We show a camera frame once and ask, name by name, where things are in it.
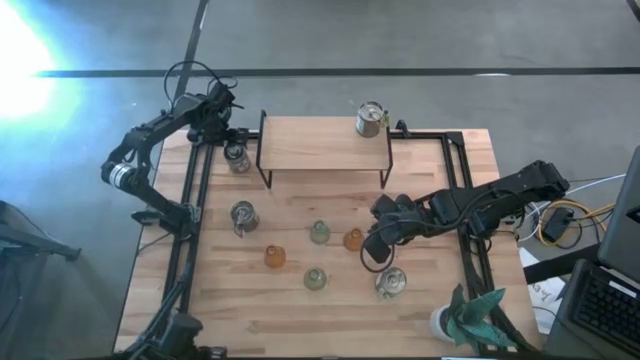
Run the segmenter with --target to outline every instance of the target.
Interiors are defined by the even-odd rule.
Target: green plant
[[[506,347],[516,346],[502,330],[484,321],[491,309],[498,306],[504,293],[505,289],[494,290],[466,302],[462,285],[458,284],[451,296],[446,329],[456,346],[469,344],[476,354],[479,354],[478,345],[480,343]]]

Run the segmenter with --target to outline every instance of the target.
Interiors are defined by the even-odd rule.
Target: laptop
[[[640,359],[640,146],[598,261],[576,263],[545,351],[592,359]]]

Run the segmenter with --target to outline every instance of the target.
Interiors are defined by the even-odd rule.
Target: concrete floor
[[[5,4],[1,11],[12,9],[31,29],[24,43],[39,39],[48,50],[40,69],[144,70],[184,58],[198,0]],[[624,0],[227,0],[209,4],[196,58],[214,68],[635,66],[639,32]],[[11,67],[32,60],[21,51]],[[204,86],[191,79],[188,90]],[[129,128],[166,107],[162,79],[15,87],[0,93],[0,197],[83,252],[75,263],[47,263],[14,358],[106,354],[140,234],[129,214],[143,204],[102,183],[99,166]],[[235,90],[246,110],[232,122],[255,128],[262,108],[353,114],[375,99],[413,128],[489,128],[503,174],[544,159],[578,179],[626,170],[639,145],[639,93],[634,75],[253,78]],[[596,208],[614,201],[619,186],[575,198]],[[541,258],[558,254],[526,246]]]

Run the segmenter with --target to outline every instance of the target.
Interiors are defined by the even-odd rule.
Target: laptop keyboard
[[[640,301],[631,289],[614,288],[601,276],[585,274],[573,321],[605,340],[640,354]],[[620,281],[611,276],[611,281]]]

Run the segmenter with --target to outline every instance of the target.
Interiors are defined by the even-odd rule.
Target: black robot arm
[[[369,230],[363,248],[382,264],[391,255],[391,246],[405,245],[417,235],[437,236],[466,225],[470,235],[488,237],[502,218],[530,202],[560,199],[567,189],[569,183],[553,164],[536,161],[474,188],[438,190],[415,201],[404,194],[396,200],[382,195],[371,207],[378,222]]]
[[[194,144],[222,146],[225,141],[246,144],[247,129],[229,128],[231,108],[240,107],[233,103],[234,100],[229,88],[217,82],[206,95],[184,94],[171,113],[163,111],[157,118],[134,127],[124,136],[122,143],[102,164],[101,177],[104,182],[155,209],[134,213],[134,220],[143,225],[157,220],[163,229],[183,239],[194,232],[194,223],[199,218],[198,209],[168,200],[151,186],[151,150],[185,126],[189,126],[187,139]]]

